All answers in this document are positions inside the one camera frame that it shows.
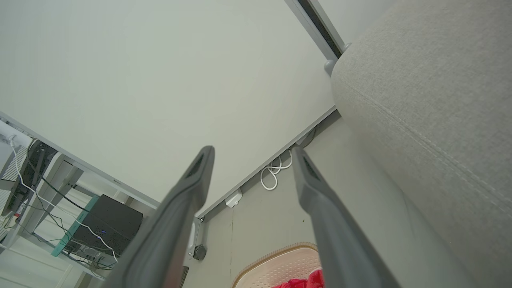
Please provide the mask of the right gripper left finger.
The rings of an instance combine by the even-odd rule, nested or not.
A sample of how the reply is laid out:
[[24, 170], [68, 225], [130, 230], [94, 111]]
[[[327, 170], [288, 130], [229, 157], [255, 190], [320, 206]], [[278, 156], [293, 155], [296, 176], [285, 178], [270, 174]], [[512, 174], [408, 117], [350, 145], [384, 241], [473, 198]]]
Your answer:
[[143, 224], [104, 288], [178, 288], [195, 214], [205, 204], [215, 149], [204, 146], [154, 215]]

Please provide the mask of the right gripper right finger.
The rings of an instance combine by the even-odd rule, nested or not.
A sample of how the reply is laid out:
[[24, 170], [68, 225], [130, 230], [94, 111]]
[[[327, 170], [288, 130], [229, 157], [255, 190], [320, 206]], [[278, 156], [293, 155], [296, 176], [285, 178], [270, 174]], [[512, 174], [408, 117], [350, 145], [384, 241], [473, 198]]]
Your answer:
[[293, 146], [298, 202], [310, 216], [326, 288], [398, 288], [399, 283], [309, 155]]

